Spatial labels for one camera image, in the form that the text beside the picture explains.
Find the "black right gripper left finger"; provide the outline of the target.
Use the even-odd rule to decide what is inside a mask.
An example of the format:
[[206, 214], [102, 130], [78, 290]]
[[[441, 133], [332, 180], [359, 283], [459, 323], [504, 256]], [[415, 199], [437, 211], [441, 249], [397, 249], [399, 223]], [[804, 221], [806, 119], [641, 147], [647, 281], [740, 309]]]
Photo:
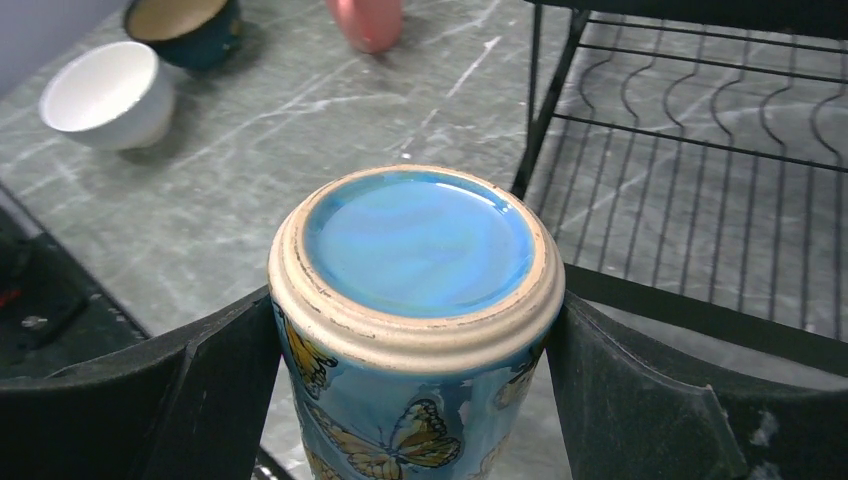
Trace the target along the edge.
[[1, 384], [5, 479], [248, 479], [281, 356], [269, 292]]

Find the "black wire dish rack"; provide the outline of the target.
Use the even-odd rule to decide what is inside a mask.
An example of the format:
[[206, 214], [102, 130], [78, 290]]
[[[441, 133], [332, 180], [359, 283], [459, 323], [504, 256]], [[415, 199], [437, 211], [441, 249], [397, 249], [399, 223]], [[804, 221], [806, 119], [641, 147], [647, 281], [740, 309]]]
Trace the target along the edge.
[[535, 1], [531, 201], [585, 300], [847, 373], [847, 6]]

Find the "blue mug orange inside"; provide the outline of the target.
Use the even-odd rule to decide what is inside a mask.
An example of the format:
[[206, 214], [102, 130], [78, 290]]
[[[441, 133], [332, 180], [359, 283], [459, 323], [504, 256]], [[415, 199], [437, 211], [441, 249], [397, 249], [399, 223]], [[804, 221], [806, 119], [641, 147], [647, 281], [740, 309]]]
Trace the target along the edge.
[[402, 164], [279, 226], [270, 300], [316, 479], [485, 479], [564, 301], [539, 217], [474, 175]]

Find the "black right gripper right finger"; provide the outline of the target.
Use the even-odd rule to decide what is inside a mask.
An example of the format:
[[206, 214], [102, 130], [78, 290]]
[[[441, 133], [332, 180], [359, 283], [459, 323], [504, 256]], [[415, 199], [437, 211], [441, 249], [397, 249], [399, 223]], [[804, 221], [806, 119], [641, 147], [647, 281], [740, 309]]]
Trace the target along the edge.
[[843, 479], [847, 393], [722, 368], [572, 293], [547, 341], [576, 479]]

